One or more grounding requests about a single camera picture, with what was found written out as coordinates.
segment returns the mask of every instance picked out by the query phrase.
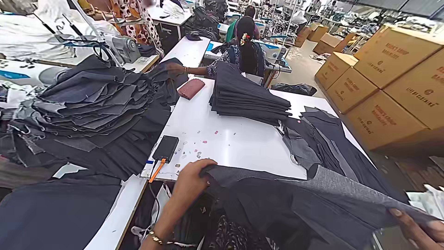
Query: green garment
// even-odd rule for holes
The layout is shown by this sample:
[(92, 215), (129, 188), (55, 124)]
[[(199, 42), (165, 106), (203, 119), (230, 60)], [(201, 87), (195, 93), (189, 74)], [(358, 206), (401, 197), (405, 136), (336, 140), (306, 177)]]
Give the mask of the green garment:
[(236, 25), (236, 21), (234, 21), (230, 26), (228, 27), (228, 30), (226, 31), (225, 41), (229, 42), (234, 37), (234, 26)]

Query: industrial sewing machine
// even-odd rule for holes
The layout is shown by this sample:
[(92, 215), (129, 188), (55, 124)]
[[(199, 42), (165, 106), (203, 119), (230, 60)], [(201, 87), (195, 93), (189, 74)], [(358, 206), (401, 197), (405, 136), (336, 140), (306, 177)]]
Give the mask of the industrial sewing machine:
[(259, 43), (265, 52), (265, 59), (272, 63), (277, 64), (285, 55), (287, 48), (280, 44), (273, 44), (260, 40), (253, 40), (253, 42)]

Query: orange cable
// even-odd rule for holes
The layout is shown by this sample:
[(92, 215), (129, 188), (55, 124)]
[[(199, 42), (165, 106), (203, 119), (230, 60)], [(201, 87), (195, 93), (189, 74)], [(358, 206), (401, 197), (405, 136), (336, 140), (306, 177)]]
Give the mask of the orange cable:
[(166, 159), (162, 159), (162, 161), (160, 162), (160, 165), (157, 168), (156, 172), (153, 174), (153, 176), (151, 176), (151, 179), (149, 181), (150, 183), (152, 183), (154, 181), (154, 178), (156, 178), (156, 176), (159, 173), (160, 169), (163, 167), (163, 164), (165, 164), (165, 161), (166, 161)]

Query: bracelet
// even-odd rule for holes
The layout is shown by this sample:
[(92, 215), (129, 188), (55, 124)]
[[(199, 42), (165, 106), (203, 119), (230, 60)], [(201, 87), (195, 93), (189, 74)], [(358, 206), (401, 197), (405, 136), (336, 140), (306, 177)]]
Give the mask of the bracelet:
[(154, 234), (154, 231), (153, 231), (153, 230), (150, 230), (150, 232), (148, 233), (148, 235), (151, 236), (151, 238), (153, 239), (153, 241), (154, 241), (155, 243), (158, 243), (159, 245), (163, 245), (163, 241), (162, 241), (159, 237), (157, 237), (157, 236)]

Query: fingernail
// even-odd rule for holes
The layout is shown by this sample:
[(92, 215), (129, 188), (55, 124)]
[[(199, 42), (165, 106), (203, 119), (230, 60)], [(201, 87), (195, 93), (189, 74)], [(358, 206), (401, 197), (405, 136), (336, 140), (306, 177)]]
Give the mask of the fingernail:
[(402, 212), (399, 211), (399, 210), (396, 209), (396, 208), (392, 208), (392, 209), (390, 209), (390, 212), (391, 212), (394, 216), (397, 216), (397, 217), (399, 217), (399, 216), (402, 215)]
[(416, 248), (419, 249), (418, 245), (416, 244), (416, 242), (412, 239), (408, 239), (408, 241)]

